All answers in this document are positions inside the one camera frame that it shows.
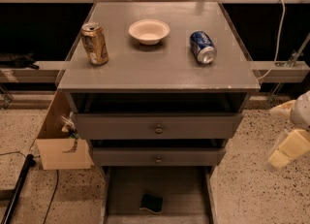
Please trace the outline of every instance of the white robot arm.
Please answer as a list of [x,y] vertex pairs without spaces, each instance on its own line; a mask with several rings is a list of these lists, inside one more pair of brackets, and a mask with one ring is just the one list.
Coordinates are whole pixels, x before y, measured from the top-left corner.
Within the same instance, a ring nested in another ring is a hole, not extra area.
[[270,171],[277,171],[310,151],[310,91],[269,112],[288,119],[296,127],[290,133],[279,136],[267,158],[266,167]]

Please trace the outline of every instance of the speckled floor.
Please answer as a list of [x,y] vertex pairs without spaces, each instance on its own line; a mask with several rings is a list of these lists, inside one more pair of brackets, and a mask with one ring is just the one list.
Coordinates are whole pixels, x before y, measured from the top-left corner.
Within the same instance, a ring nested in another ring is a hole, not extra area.
[[[0,111],[0,153],[20,151],[38,158],[34,142],[47,113],[48,99],[24,108],[16,101]],[[270,173],[264,159],[276,137],[293,126],[269,115],[265,100],[252,100],[244,111],[227,154],[211,178],[219,224],[308,224],[310,219],[310,154]],[[0,190],[14,188],[24,158],[0,156]],[[40,163],[30,169],[12,223],[44,223],[56,184],[56,171]],[[99,171],[60,171],[58,188],[46,223],[99,223],[104,184]],[[0,202],[0,218],[6,203]]]

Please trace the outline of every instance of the brown box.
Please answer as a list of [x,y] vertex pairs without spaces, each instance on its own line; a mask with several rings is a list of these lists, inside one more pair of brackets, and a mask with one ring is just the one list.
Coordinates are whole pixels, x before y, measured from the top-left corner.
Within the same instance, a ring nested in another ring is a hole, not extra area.
[[76,152],[64,153],[75,142],[75,139],[68,137],[68,133],[62,132],[61,117],[68,117],[69,113],[70,106],[65,95],[56,92],[36,140],[44,170],[90,169],[92,166],[86,140],[78,139]]

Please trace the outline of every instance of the drawer knob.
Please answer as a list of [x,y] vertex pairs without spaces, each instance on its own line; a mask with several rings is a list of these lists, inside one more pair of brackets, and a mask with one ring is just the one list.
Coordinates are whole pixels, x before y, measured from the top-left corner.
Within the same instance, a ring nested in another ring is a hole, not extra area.
[[155,162],[156,162],[156,164],[162,163],[162,157],[161,156],[157,156]]
[[158,135],[163,133],[163,128],[161,125],[156,125],[155,133]]

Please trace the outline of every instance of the bottom shelf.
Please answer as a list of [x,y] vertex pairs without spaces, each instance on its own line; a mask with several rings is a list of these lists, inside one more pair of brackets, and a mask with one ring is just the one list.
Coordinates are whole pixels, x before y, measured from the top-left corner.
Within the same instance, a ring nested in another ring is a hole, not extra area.
[[[216,223],[205,167],[113,167],[104,223]],[[144,194],[162,198],[154,214],[140,209]]]

